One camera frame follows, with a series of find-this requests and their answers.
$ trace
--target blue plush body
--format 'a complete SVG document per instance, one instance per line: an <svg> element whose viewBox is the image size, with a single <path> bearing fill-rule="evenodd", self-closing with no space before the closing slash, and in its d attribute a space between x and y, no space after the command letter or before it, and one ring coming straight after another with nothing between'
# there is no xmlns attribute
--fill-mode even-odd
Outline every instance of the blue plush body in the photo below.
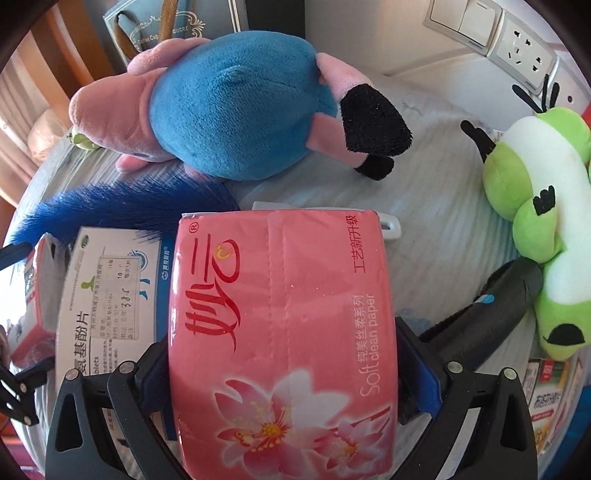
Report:
<svg viewBox="0 0 591 480"><path fill-rule="evenodd" d="M319 79L306 40L267 31L227 35L193 49L159 78L150 123L160 145L196 170L262 180L309 152L316 112L336 115Z"/></svg>

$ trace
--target white plastic handle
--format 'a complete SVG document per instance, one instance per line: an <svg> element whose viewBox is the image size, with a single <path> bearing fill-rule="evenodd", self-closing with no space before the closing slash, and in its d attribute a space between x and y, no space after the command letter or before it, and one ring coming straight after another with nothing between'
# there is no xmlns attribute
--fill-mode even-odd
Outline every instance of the white plastic handle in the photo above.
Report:
<svg viewBox="0 0 591 480"><path fill-rule="evenodd" d="M252 204L253 210L293 210L298 209L296 205L289 203L275 203L275 202L254 202ZM303 210L356 210L362 212L360 208L342 208L342 207L305 207ZM382 235L384 240L397 240L402 235L402 229L398 218L387 213L376 212L379 216L379 222L382 225Z"/></svg>

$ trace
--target brown ribbon handle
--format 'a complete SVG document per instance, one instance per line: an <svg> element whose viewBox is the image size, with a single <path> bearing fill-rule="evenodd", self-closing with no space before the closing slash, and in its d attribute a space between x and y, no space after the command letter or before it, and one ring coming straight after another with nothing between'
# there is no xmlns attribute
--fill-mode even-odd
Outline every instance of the brown ribbon handle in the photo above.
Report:
<svg viewBox="0 0 591 480"><path fill-rule="evenodd" d="M173 37L174 22L177 18L178 0L164 0L162 3L162 10L160 12L160 30L158 32L158 43L168 40ZM119 12L115 17L115 41L117 45L129 60L139 53L135 48L125 30L119 25L119 17L125 15L124 12Z"/></svg>

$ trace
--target blue water drop sticker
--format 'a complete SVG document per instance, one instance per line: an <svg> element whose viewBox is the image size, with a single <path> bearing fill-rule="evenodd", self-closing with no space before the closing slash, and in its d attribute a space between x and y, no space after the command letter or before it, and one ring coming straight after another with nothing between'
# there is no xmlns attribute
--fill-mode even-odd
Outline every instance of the blue water drop sticker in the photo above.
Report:
<svg viewBox="0 0 591 480"><path fill-rule="evenodd" d="M489 304L489 303L492 303L494 301L495 301L495 296L494 295L483 295L478 300L476 300L474 303L485 303L485 304Z"/></svg>

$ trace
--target metal screw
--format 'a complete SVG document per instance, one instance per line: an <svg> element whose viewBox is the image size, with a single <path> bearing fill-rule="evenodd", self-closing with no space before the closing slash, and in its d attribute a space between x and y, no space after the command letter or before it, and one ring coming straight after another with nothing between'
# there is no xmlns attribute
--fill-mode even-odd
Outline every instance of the metal screw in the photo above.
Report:
<svg viewBox="0 0 591 480"><path fill-rule="evenodd" d="M509 379L509 380L514 380L517 378L517 372L515 370L513 370L512 368L505 368L503 370L503 374Z"/></svg>
<svg viewBox="0 0 591 480"><path fill-rule="evenodd" d="M461 374L464 368L458 362L449 362L447 364L447 369L453 374Z"/></svg>
<svg viewBox="0 0 591 480"><path fill-rule="evenodd" d="M76 368L72 368L66 372L66 380L75 380L78 378L78 370Z"/></svg>
<svg viewBox="0 0 591 480"><path fill-rule="evenodd" d="M132 371L134 371L134 368L135 365L133 362L123 362L119 367L119 371L122 374L130 374Z"/></svg>

